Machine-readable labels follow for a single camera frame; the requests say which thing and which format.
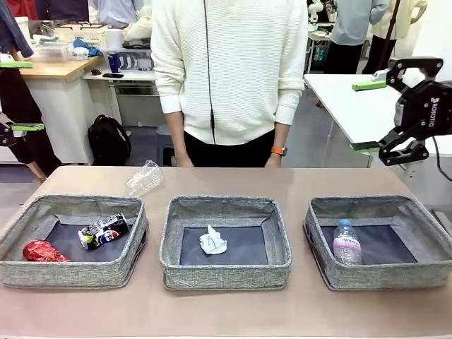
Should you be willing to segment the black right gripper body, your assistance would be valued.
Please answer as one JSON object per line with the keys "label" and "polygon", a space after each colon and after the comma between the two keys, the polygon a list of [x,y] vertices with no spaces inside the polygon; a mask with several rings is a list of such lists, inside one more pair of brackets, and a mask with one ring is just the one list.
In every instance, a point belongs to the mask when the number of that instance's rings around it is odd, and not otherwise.
{"label": "black right gripper body", "polygon": [[401,88],[395,104],[394,130],[413,138],[451,134],[451,82],[422,81]]}

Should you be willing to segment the person's right hand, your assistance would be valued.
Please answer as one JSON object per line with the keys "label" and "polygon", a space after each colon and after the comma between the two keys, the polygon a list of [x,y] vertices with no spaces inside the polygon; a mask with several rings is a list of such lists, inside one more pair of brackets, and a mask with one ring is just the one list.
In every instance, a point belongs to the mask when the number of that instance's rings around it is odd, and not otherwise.
{"label": "person's right hand", "polygon": [[194,164],[185,150],[176,150],[175,159],[178,167],[194,167]]}

